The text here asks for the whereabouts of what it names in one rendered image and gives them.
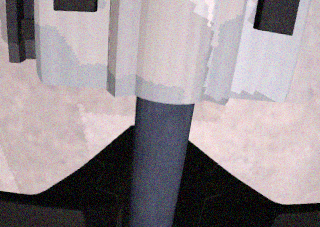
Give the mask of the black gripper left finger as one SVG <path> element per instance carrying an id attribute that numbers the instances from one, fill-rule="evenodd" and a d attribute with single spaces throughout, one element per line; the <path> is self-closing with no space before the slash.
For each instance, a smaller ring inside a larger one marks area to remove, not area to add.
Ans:
<path id="1" fill-rule="evenodd" d="M 128 227 L 133 131 L 47 191 L 0 191 L 0 227 Z"/>

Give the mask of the blue-grey cylinder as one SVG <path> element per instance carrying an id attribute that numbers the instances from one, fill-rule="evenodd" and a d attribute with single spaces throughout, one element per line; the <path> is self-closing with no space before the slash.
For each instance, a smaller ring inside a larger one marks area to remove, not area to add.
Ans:
<path id="1" fill-rule="evenodd" d="M 128 227 L 172 227 L 193 111 L 136 96 Z"/>

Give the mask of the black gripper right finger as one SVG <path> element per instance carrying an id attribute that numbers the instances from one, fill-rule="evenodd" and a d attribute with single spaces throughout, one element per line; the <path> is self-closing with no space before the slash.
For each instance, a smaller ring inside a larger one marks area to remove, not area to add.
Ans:
<path id="1" fill-rule="evenodd" d="M 172 227 L 320 227 L 320 203 L 275 203 L 189 140 Z"/>

